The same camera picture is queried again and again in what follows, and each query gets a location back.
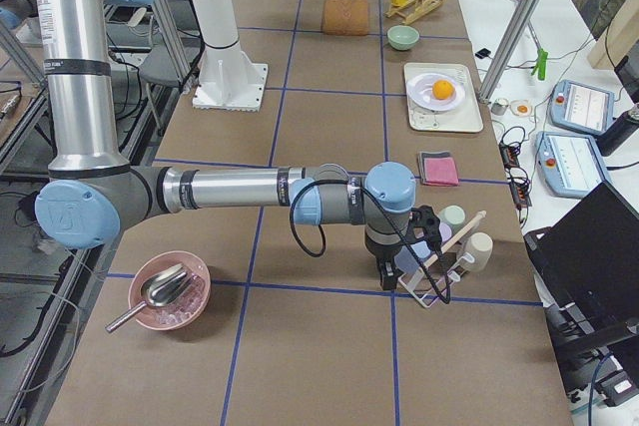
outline metal spoon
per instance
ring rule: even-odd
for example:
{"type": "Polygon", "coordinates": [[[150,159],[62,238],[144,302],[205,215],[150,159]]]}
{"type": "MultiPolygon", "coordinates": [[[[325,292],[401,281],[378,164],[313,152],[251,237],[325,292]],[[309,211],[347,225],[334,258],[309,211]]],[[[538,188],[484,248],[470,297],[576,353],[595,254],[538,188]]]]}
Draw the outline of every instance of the metal spoon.
{"type": "Polygon", "coordinates": [[[154,274],[140,288],[142,301],[105,326],[105,329],[108,333],[113,333],[147,306],[159,308],[172,303],[184,293],[191,280],[191,276],[180,263],[154,274]]]}

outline small white cup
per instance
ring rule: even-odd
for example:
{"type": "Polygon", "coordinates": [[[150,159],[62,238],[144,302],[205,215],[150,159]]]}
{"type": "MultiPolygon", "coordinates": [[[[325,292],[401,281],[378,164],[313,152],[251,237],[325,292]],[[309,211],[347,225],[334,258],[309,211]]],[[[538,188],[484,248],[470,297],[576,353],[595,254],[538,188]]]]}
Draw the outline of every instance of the small white cup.
{"type": "Polygon", "coordinates": [[[486,233],[473,233],[461,246],[457,253],[457,259],[461,260],[460,266],[466,271],[482,271],[492,255],[492,238],[486,233]],[[469,254],[473,262],[464,257],[469,254]]]}

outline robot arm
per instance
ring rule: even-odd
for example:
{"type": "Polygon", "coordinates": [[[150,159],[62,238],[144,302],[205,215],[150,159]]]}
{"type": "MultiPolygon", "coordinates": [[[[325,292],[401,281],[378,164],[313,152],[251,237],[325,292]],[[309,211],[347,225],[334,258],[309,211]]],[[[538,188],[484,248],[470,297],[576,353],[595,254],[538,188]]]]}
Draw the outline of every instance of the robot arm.
{"type": "Polygon", "coordinates": [[[38,221],[50,236],[87,248],[157,214],[289,207],[294,222],[365,224],[365,244],[377,259],[383,289],[396,287],[393,258],[405,236],[417,241],[416,226],[429,232],[437,250],[438,219],[432,209],[424,214],[412,208],[415,180],[400,164],[380,164],[365,177],[337,166],[209,172],[132,167],[118,151],[103,1],[37,0],[58,147],[49,165],[52,182],[36,200],[38,221]]]}

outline white plate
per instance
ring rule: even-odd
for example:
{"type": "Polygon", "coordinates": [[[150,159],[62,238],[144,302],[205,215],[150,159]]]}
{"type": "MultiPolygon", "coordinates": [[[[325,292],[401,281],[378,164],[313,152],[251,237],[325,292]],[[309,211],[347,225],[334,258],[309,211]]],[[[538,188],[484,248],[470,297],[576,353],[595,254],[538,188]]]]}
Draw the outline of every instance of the white plate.
{"type": "Polygon", "coordinates": [[[466,97],[464,88],[452,78],[442,75],[425,73],[420,74],[406,82],[408,97],[423,109],[433,112],[447,112],[459,106],[466,97]],[[438,80],[450,82],[454,88],[452,96],[445,100],[437,100],[432,95],[432,86],[438,80]]]}

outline green bowl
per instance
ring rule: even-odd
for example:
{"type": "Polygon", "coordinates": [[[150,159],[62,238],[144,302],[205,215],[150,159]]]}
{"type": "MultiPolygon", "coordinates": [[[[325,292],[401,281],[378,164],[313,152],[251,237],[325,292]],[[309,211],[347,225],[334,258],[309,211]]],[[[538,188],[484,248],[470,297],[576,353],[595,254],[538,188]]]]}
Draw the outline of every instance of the green bowl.
{"type": "Polygon", "coordinates": [[[419,32],[407,25],[395,25],[386,32],[390,47],[395,50],[411,49],[419,40],[419,32]]]}

